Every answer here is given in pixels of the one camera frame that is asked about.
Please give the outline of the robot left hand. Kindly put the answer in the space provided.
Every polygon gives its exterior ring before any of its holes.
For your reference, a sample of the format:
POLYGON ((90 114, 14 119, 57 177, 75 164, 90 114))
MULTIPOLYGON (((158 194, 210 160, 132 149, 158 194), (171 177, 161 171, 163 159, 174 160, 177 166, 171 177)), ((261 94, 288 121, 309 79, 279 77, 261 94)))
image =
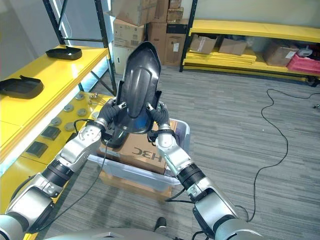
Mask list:
POLYGON ((120 111, 125 109, 127 106, 128 105, 125 101, 117 105, 116 99, 111 98, 106 102, 106 104, 103 105, 96 120, 105 124, 109 124, 120 113, 120 111))

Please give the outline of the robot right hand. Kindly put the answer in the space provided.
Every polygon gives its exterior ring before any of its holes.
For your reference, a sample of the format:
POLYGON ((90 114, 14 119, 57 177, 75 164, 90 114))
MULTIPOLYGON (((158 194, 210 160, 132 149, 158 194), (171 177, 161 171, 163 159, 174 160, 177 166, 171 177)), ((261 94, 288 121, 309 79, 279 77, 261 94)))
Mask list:
POLYGON ((150 118, 159 126, 170 123, 168 108, 164 102, 160 101, 155 108, 148 102, 146 109, 150 114, 150 118))

